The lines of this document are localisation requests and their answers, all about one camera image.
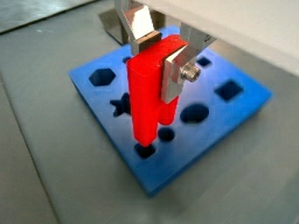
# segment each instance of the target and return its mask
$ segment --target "circular hole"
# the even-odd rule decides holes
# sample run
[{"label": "circular hole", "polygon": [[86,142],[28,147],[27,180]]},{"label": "circular hole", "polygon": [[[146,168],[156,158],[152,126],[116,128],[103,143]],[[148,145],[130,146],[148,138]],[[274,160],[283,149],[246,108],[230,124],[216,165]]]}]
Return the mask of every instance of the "circular hole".
[{"label": "circular hole", "polygon": [[124,57],[123,62],[127,63],[132,58],[131,57]]},{"label": "circular hole", "polygon": [[210,109],[200,103],[192,104],[182,111],[182,121],[184,123],[200,123],[208,116]]},{"label": "circular hole", "polygon": [[155,154],[155,147],[151,144],[144,147],[140,143],[138,143],[135,145],[135,151],[140,158],[150,158]]},{"label": "circular hole", "polygon": [[160,128],[158,131],[158,136],[162,141],[171,142],[175,137],[174,130],[170,128]]}]

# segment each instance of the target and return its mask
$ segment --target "hexagon-shaped hole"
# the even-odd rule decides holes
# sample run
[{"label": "hexagon-shaped hole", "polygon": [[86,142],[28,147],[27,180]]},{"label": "hexagon-shaped hole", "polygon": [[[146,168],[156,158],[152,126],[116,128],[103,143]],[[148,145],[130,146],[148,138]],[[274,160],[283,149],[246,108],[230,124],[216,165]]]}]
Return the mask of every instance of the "hexagon-shaped hole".
[{"label": "hexagon-shaped hole", "polygon": [[110,85],[112,80],[116,78],[116,74],[110,68],[102,68],[88,77],[90,82],[95,87]]}]

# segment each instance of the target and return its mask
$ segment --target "red block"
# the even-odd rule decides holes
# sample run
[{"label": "red block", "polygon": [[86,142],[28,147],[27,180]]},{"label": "red block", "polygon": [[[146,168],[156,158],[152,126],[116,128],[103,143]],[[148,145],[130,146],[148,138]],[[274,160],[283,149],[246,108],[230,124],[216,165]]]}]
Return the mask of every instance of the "red block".
[{"label": "red block", "polygon": [[144,147],[156,138],[158,123],[174,122],[179,97],[168,104],[160,100],[164,59],[186,45],[179,35],[168,36],[127,62],[135,140]]}]

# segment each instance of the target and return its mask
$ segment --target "screw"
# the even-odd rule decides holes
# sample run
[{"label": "screw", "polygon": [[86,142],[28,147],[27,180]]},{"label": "screw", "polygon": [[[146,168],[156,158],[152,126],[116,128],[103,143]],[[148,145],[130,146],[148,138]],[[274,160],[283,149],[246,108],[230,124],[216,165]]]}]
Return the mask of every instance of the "screw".
[{"label": "screw", "polygon": [[208,43],[211,41],[211,35],[207,35],[204,38],[204,42]]},{"label": "screw", "polygon": [[202,70],[192,64],[187,63],[182,68],[182,78],[190,82],[195,82],[200,77]]}]

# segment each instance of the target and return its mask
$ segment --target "square hole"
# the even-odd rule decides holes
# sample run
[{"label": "square hole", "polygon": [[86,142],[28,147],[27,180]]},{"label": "square hole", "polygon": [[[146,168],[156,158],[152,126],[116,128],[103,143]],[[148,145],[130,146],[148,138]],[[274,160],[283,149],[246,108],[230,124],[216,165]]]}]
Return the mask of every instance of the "square hole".
[{"label": "square hole", "polygon": [[196,62],[202,67],[207,67],[211,64],[211,61],[206,57],[199,58]]},{"label": "square hole", "polygon": [[239,86],[239,84],[234,80],[230,80],[228,82],[226,82],[215,90],[215,93],[226,102],[230,101],[240,92],[243,92],[243,88]]}]

